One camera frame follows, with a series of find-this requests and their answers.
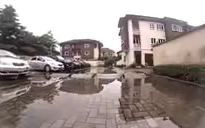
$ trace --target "overcast sky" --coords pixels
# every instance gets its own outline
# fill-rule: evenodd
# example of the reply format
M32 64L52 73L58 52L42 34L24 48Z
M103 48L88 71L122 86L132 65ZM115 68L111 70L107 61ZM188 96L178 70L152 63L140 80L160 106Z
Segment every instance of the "overcast sky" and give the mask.
M35 35L52 30L59 42L91 38L115 51L121 44L118 20L125 14L205 23L205 0L0 0L0 8L5 4L13 5Z

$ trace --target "curb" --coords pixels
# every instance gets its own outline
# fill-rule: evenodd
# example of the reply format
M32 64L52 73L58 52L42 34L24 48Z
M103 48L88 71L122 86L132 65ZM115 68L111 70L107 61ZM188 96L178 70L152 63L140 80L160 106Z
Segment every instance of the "curb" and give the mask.
M169 77L169 76L162 76L162 75L156 75L156 74L153 74L153 73L146 73L146 72L143 72L143 71L139 71L139 72L145 73L146 75L157 76L157 77L169 79L169 80L172 80L172 81L177 81L177 82L181 82L181 83L190 84L190 85L198 86L198 87L201 87L201 88L205 88L204 84L198 84L198 83L195 83L195 82L180 80L180 79L172 78L172 77Z

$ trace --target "car door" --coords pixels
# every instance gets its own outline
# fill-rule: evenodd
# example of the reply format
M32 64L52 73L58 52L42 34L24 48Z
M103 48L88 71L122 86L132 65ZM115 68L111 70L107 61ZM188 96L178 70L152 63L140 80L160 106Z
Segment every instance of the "car door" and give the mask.
M34 69L34 70L38 70L37 58L38 58L38 57L33 57L33 58L31 58L30 61L29 61L29 65L30 65L31 68Z
M37 58L37 66L39 70L44 70L44 66L46 64L45 60L42 57Z

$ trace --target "building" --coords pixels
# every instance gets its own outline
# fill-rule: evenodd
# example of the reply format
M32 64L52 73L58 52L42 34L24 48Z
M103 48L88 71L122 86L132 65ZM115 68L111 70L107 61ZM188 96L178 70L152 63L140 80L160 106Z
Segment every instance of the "building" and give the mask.
M187 22L173 18L126 15L119 19L119 36L125 64L153 65L153 45L191 31Z
M101 48L101 57L115 56L115 52L109 48Z
M65 58L80 57L85 60L98 60L103 44L97 40L78 39L60 43L62 56Z
M153 48L154 65L205 64L205 24Z

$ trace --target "street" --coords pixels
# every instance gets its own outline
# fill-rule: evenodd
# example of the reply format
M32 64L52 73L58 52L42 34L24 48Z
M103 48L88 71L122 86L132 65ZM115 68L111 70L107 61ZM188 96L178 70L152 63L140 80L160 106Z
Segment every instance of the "street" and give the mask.
M200 128L203 118L205 88L134 70L0 81L0 128Z

